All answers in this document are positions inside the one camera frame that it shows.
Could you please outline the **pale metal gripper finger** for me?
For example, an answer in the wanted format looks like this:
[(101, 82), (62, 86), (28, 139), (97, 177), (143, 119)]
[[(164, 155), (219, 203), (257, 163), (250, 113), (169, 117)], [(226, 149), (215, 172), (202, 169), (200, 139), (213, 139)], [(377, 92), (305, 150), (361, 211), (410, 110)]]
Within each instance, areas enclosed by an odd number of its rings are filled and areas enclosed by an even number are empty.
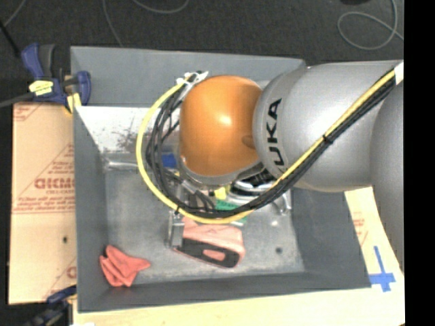
[(167, 246), (174, 249), (182, 246), (185, 223), (180, 213), (171, 213), (168, 220)]

